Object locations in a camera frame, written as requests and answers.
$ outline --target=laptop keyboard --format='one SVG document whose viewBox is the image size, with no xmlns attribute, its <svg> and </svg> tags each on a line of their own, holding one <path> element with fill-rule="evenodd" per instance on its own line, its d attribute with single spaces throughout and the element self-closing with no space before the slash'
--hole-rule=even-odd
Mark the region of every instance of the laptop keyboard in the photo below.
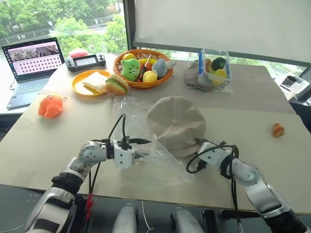
<svg viewBox="0 0 311 233">
<path fill-rule="evenodd" d="M 48 81 L 49 81 L 48 79 L 43 79 L 43 80 L 20 84 L 17 87 L 15 94 L 23 94 L 23 93 L 28 93 L 32 91 L 42 90 L 42 88 L 45 86 L 45 84 L 48 83 Z"/>
</svg>

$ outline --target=orange basket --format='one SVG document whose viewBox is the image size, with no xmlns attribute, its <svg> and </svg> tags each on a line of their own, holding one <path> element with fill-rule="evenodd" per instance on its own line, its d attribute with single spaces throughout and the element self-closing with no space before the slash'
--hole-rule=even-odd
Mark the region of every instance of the orange basket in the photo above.
<svg viewBox="0 0 311 233">
<path fill-rule="evenodd" d="M 115 59 L 115 62 L 113 64 L 113 71 L 115 72 L 115 74 L 117 74 L 121 78 L 123 78 L 131 87 L 134 87 L 134 88 L 137 88 L 137 89 L 152 88 L 152 87 L 160 85 L 161 83 L 164 83 L 172 75 L 173 69 L 170 69 L 170 70 L 168 70 L 167 74 L 162 79 L 156 80 L 154 82 L 141 83 L 141 82 L 131 82 L 131 81 L 128 81 L 126 78 L 124 78 L 121 75 L 121 72 L 123 70 L 123 65 L 121 64 L 121 61 L 122 61 L 123 56 L 125 54 L 127 54 L 127 53 L 134 54 L 138 60 L 142 59 L 142 58 L 148 58 L 150 54 L 151 54 L 151 58 L 156 59 L 156 60 L 158 60 L 160 58 L 164 59 L 165 61 L 170 61 L 170 60 L 164 54 L 162 54 L 160 52 L 157 52 L 157 51 L 153 51 L 153 50 L 130 50 L 130 51 L 126 51 L 124 53 L 121 53 Z"/>
</svg>

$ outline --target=window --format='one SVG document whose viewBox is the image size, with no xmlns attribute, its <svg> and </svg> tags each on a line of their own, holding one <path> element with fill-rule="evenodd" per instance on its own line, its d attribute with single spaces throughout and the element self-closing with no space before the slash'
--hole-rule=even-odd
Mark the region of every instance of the window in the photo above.
<svg viewBox="0 0 311 233">
<path fill-rule="evenodd" d="M 56 36 L 64 57 L 127 50 L 121 0 L 0 0 L 0 12 L 0 46 Z"/>
<path fill-rule="evenodd" d="M 156 50 L 165 54 L 170 59 L 175 60 L 184 60 L 184 61 L 194 61 L 198 59 L 198 54 L 195 52 L 182 52 L 182 51 L 172 51 L 172 50 L 158 50 L 158 49 L 149 49 Z M 211 55 L 211 59 L 215 59 L 217 56 Z M 230 57 L 231 64 L 242 64 L 242 65 L 255 65 L 255 66 L 264 66 L 268 69 L 272 78 L 278 78 L 284 76 L 284 74 L 291 72 L 299 76 L 306 67 L 300 67 L 290 64 L 277 63 L 277 62 L 267 62 L 261 60 L 239 58 L 239 57 Z"/>
</svg>

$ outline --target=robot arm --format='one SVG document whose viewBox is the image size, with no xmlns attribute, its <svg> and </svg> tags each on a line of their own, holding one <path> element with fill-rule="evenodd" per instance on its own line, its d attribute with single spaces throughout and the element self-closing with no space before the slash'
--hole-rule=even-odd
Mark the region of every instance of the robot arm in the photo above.
<svg viewBox="0 0 311 233">
<path fill-rule="evenodd" d="M 202 153 L 199 156 L 198 167 L 202 169 L 208 163 L 216 167 L 222 176 L 230 179 L 231 150 L 218 148 L 204 153 L 205 150 L 214 147 L 215 145 L 210 142 L 202 144 L 198 151 L 198 154 Z M 264 181 L 257 167 L 233 158 L 232 176 L 238 184 L 244 186 L 250 202 L 272 232 L 311 233 L 310 229 L 296 217 L 286 201 Z"/>
<path fill-rule="evenodd" d="M 91 168 L 107 159 L 114 159 L 123 168 L 131 167 L 135 156 L 129 143 L 127 138 L 126 145 L 110 139 L 83 144 L 79 155 L 72 158 L 58 176 L 53 177 L 52 187 L 45 191 L 28 216 L 23 232 L 35 232 L 37 229 L 51 233 L 66 232 L 64 230 L 71 222 L 70 208 L 75 201 L 75 195 Z"/>
</svg>

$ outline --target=small orange toy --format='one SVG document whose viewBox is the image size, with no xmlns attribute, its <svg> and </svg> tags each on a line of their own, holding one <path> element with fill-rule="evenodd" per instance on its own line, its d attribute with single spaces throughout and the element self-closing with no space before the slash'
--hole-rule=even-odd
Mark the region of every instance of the small orange toy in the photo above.
<svg viewBox="0 0 311 233">
<path fill-rule="evenodd" d="M 46 96 L 39 106 L 39 116 L 54 118 L 63 111 L 63 98 L 56 94 Z"/>
<path fill-rule="evenodd" d="M 281 137 L 285 134 L 284 127 L 280 124 L 274 124 L 272 128 L 272 136 L 273 137 Z"/>
</svg>

